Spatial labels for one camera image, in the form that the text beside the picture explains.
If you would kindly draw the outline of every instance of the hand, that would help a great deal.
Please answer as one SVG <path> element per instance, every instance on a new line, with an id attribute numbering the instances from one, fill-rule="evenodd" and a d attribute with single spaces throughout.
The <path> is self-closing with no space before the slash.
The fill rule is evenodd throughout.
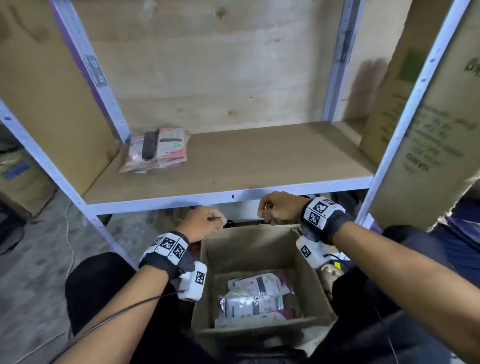
<path id="1" fill-rule="evenodd" d="M 303 207 L 310 199 L 287 192 L 272 192 L 260 200 L 258 217 L 275 225 L 280 220 L 299 219 Z"/>
<path id="2" fill-rule="evenodd" d="M 185 235 L 189 242 L 203 240 L 207 235 L 220 231 L 227 219 L 214 207 L 197 207 L 190 210 L 187 217 L 177 227 L 177 231 Z"/>

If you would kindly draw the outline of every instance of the wristband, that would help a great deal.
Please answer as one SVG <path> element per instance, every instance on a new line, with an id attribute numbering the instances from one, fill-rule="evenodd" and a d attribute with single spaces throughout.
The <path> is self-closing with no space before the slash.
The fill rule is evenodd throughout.
<path id="1" fill-rule="evenodd" d="M 326 197 L 317 197 L 303 207 L 300 220 L 305 227 L 302 232 L 307 238 L 333 245 L 333 235 L 354 218 L 341 205 Z"/>
<path id="2" fill-rule="evenodd" d="M 140 258 L 139 267 L 145 264 L 166 271 L 169 281 L 195 270 L 188 239 L 178 231 L 159 235 Z"/>

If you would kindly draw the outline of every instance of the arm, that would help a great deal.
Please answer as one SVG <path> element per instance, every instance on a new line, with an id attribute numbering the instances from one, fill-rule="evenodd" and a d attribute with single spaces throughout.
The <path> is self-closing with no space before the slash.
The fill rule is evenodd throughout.
<path id="1" fill-rule="evenodd" d="M 196 242 L 206 235 L 221 230 L 226 222 L 225 217 L 217 209 L 200 207 L 190 211 L 176 231 L 187 237 L 190 242 Z M 77 334 L 77 337 L 118 311 L 139 301 L 159 296 L 168 281 L 169 276 L 166 271 L 148 264 L 143 265 Z M 127 364 L 132 358 L 157 302 L 158 300 L 144 303 L 100 326 L 76 343 L 55 363 Z"/>
<path id="2" fill-rule="evenodd" d="M 309 202 L 304 197 L 274 192 L 261 200 L 259 217 L 266 222 L 300 219 Z M 350 221 L 337 225 L 331 236 L 324 238 L 327 240 L 432 335 L 467 361 L 480 361 L 477 287 L 430 258 Z"/>

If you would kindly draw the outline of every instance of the forearm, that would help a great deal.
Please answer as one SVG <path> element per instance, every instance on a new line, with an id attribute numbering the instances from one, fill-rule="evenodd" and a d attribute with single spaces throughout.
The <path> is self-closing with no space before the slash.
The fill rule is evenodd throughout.
<path id="1" fill-rule="evenodd" d="M 465 359 L 480 359 L 480 290 L 430 258 L 352 222 L 333 236 L 391 299 Z"/>
<path id="2" fill-rule="evenodd" d="M 80 331 L 139 301 L 160 295 L 168 282 L 165 271 L 143 266 L 112 300 Z M 62 355 L 56 364 L 128 363 L 158 300 L 135 307 L 102 325 Z"/>

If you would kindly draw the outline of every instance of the white electronic device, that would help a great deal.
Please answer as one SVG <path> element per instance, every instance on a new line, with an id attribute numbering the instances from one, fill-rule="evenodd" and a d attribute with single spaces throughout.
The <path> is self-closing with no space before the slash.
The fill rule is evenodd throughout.
<path id="1" fill-rule="evenodd" d="M 178 298 L 184 301 L 198 301 L 204 292 L 207 266 L 202 262 L 195 262 L 195 270 L 180 276 Z"/>
<path id="2" fill-rule="evenodd" d="M 325 254 L 328 254 L 328 251 L 322 242 L 313 242 L 302 235 L 297 239 L 296 245 L 313 269 L 321 267 L 330 260 L 330 258 L 324 257 Z"/>

